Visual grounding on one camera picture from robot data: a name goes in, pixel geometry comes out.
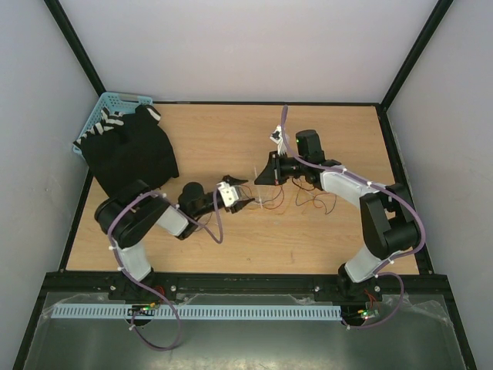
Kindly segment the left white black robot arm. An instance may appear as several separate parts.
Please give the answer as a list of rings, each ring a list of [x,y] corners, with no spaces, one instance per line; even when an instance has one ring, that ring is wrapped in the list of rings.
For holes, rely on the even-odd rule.
[[[153,268],[147,260],[143,238],[155,226],[179,240],[185,240],[198,229],[207,226],[200,219],[207,214],[216,216],[219,236],[223,242],[220,210],[235,214],[255,201],[242,193],[245,180],[226,175],[207,193],[197,182],[184,185],[177,203],[159,194],[143,181],[128,185],[101,203],[95,220],[110,242],[118,268],[129,277],[126,289],[135,298],[147,298],[153,292],[154,280],[149,276]]]

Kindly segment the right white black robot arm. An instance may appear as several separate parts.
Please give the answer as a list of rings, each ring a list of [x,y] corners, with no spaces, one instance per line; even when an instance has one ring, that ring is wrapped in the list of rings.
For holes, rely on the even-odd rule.
[[[422,245],[422,224],[411,205],[407,189],[396,183],[385,186],[350,172],[342,163],[325,158],[317,131],[296,134],[298,154],[287,155],[287,138],[278,126],[270,135],[277,149],[254,180],[256,185],[280,186],[304,177],[318,190],[346,200],[361,214],[363,247],[337,272],[338,294],[354,300],[363,294],[366,281],[410,248]]]

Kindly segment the white zip tie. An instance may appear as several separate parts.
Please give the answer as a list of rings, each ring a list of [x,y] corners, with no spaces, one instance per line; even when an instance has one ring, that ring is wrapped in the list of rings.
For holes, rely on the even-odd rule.
[[[260,205],[260,209],[263,209],[263,201],[262,201],[262,197],[261,197],[261,192],[258,188],[258,186],[255,184],[255,180],[257,179],[257,167],[254,166],[253,167],[253,171],[254,171],[254,186],[255,186],[255,189],[257,191],[257,203]]]

